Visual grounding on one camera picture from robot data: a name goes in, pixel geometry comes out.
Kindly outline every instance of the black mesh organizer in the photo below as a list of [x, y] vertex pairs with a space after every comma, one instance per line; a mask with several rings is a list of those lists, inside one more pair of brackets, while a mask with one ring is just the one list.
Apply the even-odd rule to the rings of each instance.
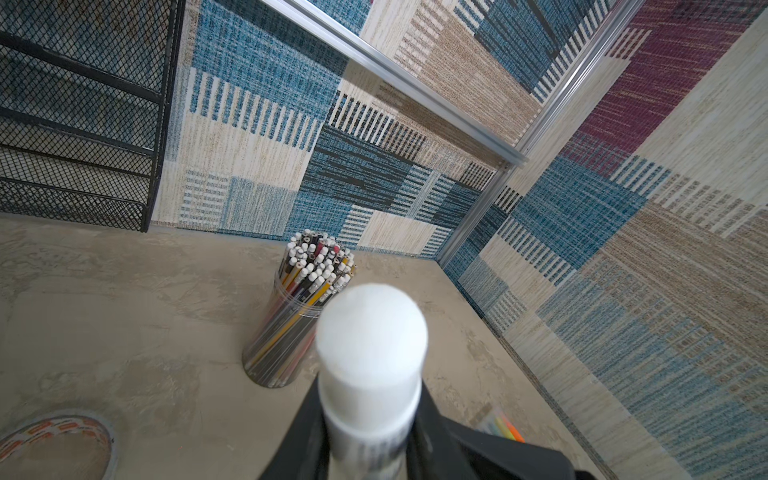
[[184, 0], [0, 2], [0, 211], [147, 231]]

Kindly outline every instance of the clear plastic container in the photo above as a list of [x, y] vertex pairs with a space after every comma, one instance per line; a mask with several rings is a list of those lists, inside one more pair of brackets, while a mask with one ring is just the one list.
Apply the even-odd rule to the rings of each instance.
[[259, 328], [243, 349], [243, 368], [250, 379], [271, 389], [291, 383], [314, 344], [322, 311], [292, 296], [276, 273]]

